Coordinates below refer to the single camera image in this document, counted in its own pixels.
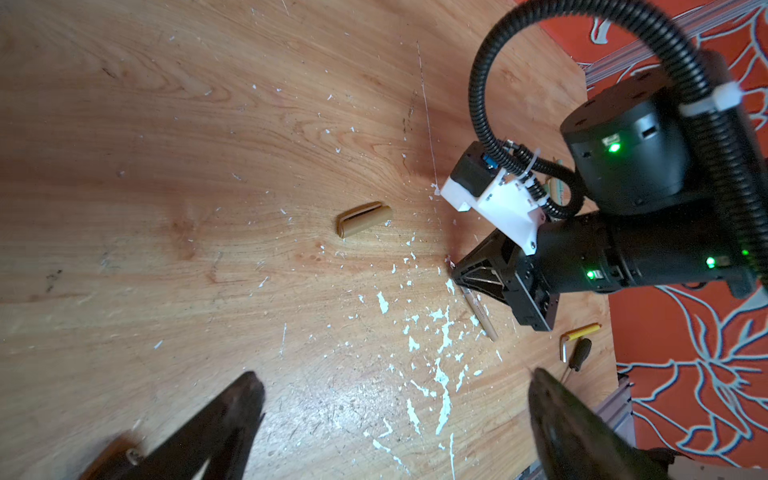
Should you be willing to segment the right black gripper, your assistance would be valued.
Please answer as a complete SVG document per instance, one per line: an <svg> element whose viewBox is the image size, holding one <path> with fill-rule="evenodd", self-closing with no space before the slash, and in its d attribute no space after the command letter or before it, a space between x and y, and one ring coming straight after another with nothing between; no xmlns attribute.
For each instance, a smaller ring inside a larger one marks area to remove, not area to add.
<svg viewBox="0 0 768 480"><path fill-rule="evenodd" d="M723 282L743 299L756 289L747 255L708 209L593 212L543 225L535 254L517 250L496 229L455 265L452 278L506 304L535 331L553 329L564 293Z"/></svg>

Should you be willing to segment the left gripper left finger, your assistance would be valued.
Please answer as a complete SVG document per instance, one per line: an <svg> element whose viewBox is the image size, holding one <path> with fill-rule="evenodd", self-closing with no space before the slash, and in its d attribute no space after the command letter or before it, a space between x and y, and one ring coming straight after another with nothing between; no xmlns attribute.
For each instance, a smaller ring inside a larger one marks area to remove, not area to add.
<svg viewBox="0 0 768 480"><path fill-rule="evenodd" d="M123 479L241 479L264 418L265 388L240 375Z"/></svg>

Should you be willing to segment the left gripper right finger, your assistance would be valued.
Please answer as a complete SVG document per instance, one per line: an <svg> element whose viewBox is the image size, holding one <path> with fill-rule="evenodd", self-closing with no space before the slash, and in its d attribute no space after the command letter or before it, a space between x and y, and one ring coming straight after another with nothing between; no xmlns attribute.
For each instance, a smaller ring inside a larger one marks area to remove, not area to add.
<svg viewBox="0 0 768 480"><path fill-rule="evenodd" d="M547 370L531 373L528 408L536 451L549 479L664 479L666 472L630 446Z"/></svg>

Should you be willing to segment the tan pen cap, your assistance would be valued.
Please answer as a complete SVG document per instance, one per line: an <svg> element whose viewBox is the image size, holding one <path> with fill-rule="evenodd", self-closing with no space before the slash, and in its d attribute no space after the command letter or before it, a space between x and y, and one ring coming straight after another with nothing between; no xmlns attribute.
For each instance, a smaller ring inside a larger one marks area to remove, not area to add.
<svg viewBox="0 0 768 480"><path fill-rule="evenodd" d="M376 201L354 207L338 215L336 233L346 239L377 225L385 224L393 218L390 206Z"/></svg>

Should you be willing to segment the light green pen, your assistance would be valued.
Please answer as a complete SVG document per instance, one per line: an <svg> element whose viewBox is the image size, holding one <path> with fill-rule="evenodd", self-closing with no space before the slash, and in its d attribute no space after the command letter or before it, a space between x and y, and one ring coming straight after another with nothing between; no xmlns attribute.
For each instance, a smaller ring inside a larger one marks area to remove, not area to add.
<svg viewBox="0 0 768 480"><path fill-rule="evenodd" d="M566 202L566 185L565 183L555 176L549 175L546 178L546 185L550 194L550 197L554 202L559 205L563 205Z"/></svg>

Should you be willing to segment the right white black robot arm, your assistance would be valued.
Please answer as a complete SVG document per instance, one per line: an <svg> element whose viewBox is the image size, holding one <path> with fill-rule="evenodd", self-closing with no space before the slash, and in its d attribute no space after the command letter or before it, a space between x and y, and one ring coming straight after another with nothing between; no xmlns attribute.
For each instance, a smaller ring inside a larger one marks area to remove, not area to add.
<svg viewBox="0 0 768 480"><path fill-rule="evenodd" d="M560 132L567 168L497 137L486 110L497 55L517 34L565 16L608 20L659 67L573 111ZM492 233L453 269L456 285L553 328L564 293L722 282L747 298L767 287L767 165L723 57L700 50L645 1L527 1L481 44L468 105L476 140L442 187Z"/></svg>

